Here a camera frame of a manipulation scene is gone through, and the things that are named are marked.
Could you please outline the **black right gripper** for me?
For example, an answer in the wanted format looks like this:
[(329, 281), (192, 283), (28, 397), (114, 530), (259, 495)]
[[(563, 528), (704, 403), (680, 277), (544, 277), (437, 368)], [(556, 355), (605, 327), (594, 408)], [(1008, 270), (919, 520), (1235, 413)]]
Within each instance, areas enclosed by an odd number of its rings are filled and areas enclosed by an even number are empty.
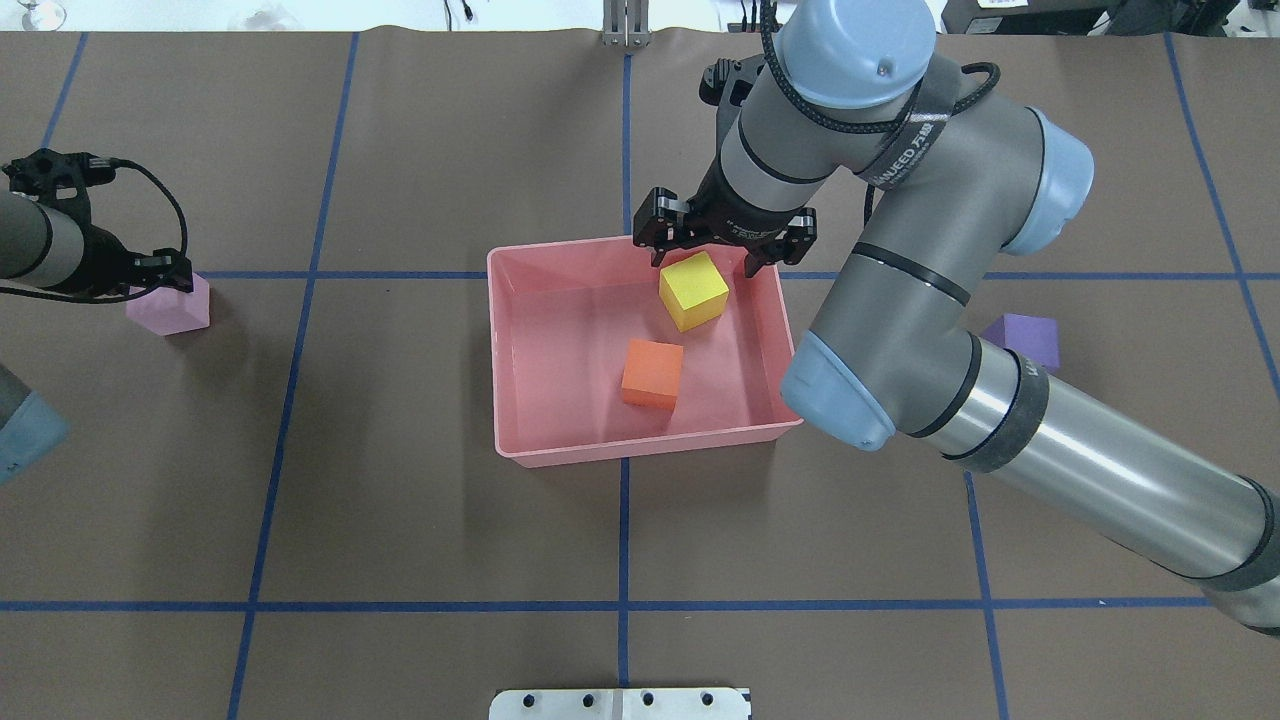
[(733, 191), (719, 165), (710, 165), (689, 202), (654, 187), (634, 214), (632, 242), (649, 252), (652, 268), (662, 266), (669, 252), (692, 249), (692, 233), (746, 249), (744, 275), (750, 279), (765, 266), (797, 265), (806, 256), (817, 241), (817, 211), (760, 209)]

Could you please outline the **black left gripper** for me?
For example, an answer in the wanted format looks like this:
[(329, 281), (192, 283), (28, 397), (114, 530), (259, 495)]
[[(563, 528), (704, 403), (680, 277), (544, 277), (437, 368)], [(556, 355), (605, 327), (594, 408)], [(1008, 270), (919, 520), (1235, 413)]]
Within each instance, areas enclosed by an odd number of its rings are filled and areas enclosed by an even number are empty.
[(84, 232), (82, 269), (86, 279), (81, 293), (87, 299), (120, 296), (131, 288), (195, 292), (193, 268), (184, 252), (156, 250), (150, 255), (137, 254), (96, 225)]

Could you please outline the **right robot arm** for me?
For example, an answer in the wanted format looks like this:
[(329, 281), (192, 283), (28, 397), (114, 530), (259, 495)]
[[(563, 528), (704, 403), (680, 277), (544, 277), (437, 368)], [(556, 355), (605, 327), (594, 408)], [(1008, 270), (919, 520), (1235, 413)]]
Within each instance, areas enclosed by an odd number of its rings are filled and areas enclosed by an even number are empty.
[(687, 200), (634, 217), (652, 265), (719, 245), (754, 277), (800, 263), (809, 202), (840, 169), (870, 190), (864, 227), (800, 338), (785, 405), (878, 450), (905, 434), (992, 475), (1277, 634), (1277, 498), (960, 327), (997, 255), (1025, 256), (1080, 211), (1094, 159), (1043, 111), (996, 92), (989, 61), (936, 49), (923, 1), (760, 4), (762, 54), (707, 69), (716, 155)]

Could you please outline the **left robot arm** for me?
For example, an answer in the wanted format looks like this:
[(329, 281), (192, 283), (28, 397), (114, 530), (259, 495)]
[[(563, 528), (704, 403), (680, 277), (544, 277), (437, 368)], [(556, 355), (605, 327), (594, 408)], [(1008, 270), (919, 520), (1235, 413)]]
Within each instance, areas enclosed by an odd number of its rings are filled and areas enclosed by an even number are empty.
[[(115, 304), (169, 287), (191, 292), (189, 260), (179, 249), (133, 252), (111, 233), (70, 211), (3, 193), (3, 290), (27, 299)], [(69, 425), (14, 372), (1, 369), (1, 478), (10, 480), (56, 448)]]

